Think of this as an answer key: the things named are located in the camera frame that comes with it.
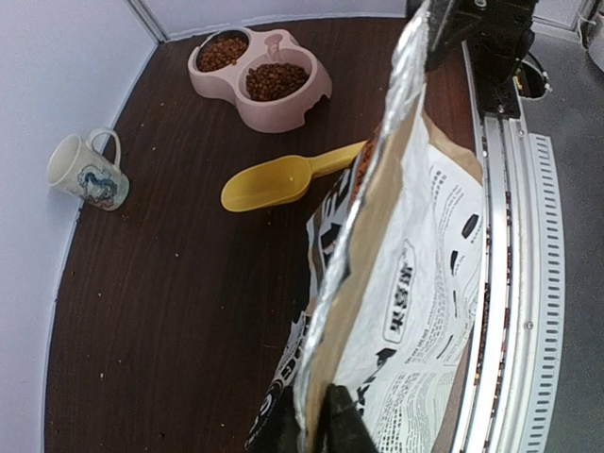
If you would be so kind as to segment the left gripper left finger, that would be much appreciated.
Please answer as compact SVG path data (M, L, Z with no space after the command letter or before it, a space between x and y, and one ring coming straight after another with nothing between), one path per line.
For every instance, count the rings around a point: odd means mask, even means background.
M250 452L296 453L300 427L295 419L294 394L285 389L271 411L270 416Z

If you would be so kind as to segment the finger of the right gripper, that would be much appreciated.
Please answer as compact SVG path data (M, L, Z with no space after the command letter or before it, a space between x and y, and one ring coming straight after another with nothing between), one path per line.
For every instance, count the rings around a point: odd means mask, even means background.
M478 32L486 13L486 2L431 1L428 12L428 54L425 68L433 71L453 47Z

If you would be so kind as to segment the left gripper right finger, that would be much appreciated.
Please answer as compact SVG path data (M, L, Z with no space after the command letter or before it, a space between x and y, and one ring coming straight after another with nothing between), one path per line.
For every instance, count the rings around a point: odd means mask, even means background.
M376 453L378 450L345 386L329 384L313 452Z

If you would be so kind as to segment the pink double pet bowl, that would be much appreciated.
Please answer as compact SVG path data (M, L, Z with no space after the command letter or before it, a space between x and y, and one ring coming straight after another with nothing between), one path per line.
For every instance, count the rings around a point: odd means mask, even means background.
M194 48L187 67L197 94L228 102L261 133L300 128L306 112L332 95L325 66L285 29L215 32Z

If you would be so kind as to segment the brown pet food bag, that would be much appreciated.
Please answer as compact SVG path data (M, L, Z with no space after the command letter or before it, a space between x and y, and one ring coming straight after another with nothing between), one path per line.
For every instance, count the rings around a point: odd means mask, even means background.
M405 26L383 119L309 219L310 300L245 448L285 389L297 452L313 452L329 384L347 388L377 452L448 452L483 255L482 169L429 117L431 1Z

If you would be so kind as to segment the yellow plastic scoop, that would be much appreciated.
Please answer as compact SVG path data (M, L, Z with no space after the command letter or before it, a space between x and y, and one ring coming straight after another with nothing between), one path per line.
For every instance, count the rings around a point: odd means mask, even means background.
M306 194L314 179L350 165L366 144L352 143L310 158L287 155L244 169L223 187L222 206L245 212L293 203Z

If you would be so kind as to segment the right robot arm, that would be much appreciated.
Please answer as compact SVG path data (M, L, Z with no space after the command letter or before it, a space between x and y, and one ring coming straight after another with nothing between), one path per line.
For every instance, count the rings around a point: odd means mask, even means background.
M432 1L426 70L436 70L461 42L478 46L480 77L497 85L513 76L534 43L535 1Z

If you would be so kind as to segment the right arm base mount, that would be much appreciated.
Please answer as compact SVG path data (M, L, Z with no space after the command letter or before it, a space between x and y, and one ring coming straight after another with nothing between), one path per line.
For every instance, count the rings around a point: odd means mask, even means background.
M482 33L469 44L478 113L482 119L518 119L521 97L539 99L552 91L549 75L530 52L531 29L517 38L492 38Z

